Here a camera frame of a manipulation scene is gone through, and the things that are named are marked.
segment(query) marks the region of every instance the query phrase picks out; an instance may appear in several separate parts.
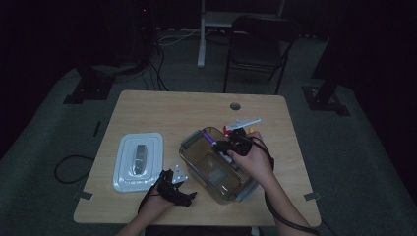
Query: dark background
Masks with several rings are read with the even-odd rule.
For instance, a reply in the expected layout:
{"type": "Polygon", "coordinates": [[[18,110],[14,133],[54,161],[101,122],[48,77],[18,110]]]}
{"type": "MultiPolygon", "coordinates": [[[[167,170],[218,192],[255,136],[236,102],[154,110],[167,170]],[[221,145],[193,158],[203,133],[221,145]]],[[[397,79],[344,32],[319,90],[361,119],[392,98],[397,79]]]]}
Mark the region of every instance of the dark background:
{"type": "MultiPolygon", "coordinates": [[[[274,12],[278,4],[207,2],[208,10],[267,13],[274,12]]],[[[92,65],[143,61],[154,40],[151,16],[163,30],[200,25],[200,1],[153,3],[152,8],[145,0],[2,1],[0,156],[55,82],[74,68],[74,51],[92,65]]],[[[312,77],[336,80],[354,90],[415,201],[416,10],[416,3],[410,0],[287,0],[283,11],[284,18],[300,24],[303,36],[329,39],[312,77]]]]}

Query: chair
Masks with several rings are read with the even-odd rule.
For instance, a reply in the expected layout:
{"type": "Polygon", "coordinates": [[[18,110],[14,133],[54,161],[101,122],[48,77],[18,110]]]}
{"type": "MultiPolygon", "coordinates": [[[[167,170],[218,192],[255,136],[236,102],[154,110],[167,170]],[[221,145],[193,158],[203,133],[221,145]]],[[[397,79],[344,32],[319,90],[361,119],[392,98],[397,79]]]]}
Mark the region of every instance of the chair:
{"type": "Polygon", "coordinates": [[[276,70],[280,68],[274,93],[277,95],[289,50],[298,37],[298,26],[289,20],[248,15],[237,18],[230,30],[223,93],[227,89],[230,69],[268,72],[270,81],[276,70]]]}

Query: chair leg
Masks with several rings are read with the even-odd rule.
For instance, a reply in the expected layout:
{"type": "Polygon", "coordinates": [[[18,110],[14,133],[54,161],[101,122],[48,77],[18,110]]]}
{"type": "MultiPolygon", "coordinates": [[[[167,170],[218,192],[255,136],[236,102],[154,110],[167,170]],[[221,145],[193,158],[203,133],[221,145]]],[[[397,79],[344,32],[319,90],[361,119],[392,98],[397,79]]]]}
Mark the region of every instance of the chair leg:
{"type": "Polygon", "coordinates": [[[279,90],[279,87],[281,86],[281,81],[282,81],[282,77],[284,75],[286,62],[287,62],[287,59],[284,60],[284,63],[282,64],[282,67],[281,67],[281,71],[279,72],[279,78],[278,78],[278,82],[276,84],[276,89],[275,89],[275,93],[274,93],[275,95],[278,95],[278,90],[279,90]]]}

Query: desk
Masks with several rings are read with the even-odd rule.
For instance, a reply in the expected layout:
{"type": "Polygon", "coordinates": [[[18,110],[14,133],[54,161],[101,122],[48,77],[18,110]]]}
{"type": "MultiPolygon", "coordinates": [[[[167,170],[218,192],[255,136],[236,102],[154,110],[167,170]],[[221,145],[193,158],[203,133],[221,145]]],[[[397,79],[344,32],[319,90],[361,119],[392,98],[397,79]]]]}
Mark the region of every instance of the desk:
{"type": "Polygon", "coordinates": [[[206,59],[206,27],[230,28],[234,20],[243,15],[253,15],[267,18],[281,17],[285,0],[278,1],[276,14],[251,14],[251,13],[232,13],[232,12],[211,12],[206,11],[206,0],[202,0],[202,13],[200,23],[200,47],[197,66],[203,68],[206,59]]]}
{"type": "MultiPolygon", "coordinates": [[[[279,182],[309,223],[319,225],[316,202],[304,199],[305,194],[312,193],[312,188],[282,96],[143,90],[121,93],[84,188],[93,196],[90,200],[80,199],[75,221],[128,223],[136,215],[145,193],[118,193],[112,186],[117,150],[126,134],[159,132],[164,138],[163,169],[173,169],[179,164],[188,174],[179,156],[183,139],[207,126],[221,129],[237,118],[257,117],[263,120],[254,128],[261,132],[275,158],[274,172],[279,182]],[[232,102],[238,102],[241,109],[232,110],[232,102]]],[[[243,203],[228,205],[218,204],[193,177],[181,186],[181,191],[198,194],[190,207],[172,207],[154,224],[274,225],[261,187],[243,203]]]]}

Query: hand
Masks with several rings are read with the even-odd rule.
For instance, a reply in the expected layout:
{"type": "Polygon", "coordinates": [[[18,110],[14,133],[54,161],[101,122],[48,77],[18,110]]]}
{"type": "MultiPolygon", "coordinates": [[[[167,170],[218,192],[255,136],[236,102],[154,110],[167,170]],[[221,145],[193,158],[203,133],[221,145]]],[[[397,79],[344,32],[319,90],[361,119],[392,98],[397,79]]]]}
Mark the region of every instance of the hand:
{"type": "MultiPolygon", "coordinates": [[[[255,137],[254,142],[263,146],[261,134],[259,132],[250,133],[248,138],[255,137]]],[[[234,160],[236,164],[241,166],[246,172],[248,172],[258,183],[263,185],[270,178],[275,178],[268,155],[259,147],[252,145],[251,150],[246,156],[239,155],[233,150],[229,150],[227,154],[234,160]]]]}
{"type": "Polygon", "coordinates": [[[148,225],[172,206],[174,206],[174,203],[164,199],[157,191],[156,185],[150,192],[138,215],[117,236],[139,235],[148,225]]]}
{"type": "Polygon", "coordinates": [[[167,209],[174,206],[174,203],[167,201],[163,198],[159,191],[157,190],[157,185],[152,189],[149,194],[147,201],[145,202],[144,206],[142,207],[139,214],[151,214],[158,217],[160,214],[164,213],[167,209]]]}

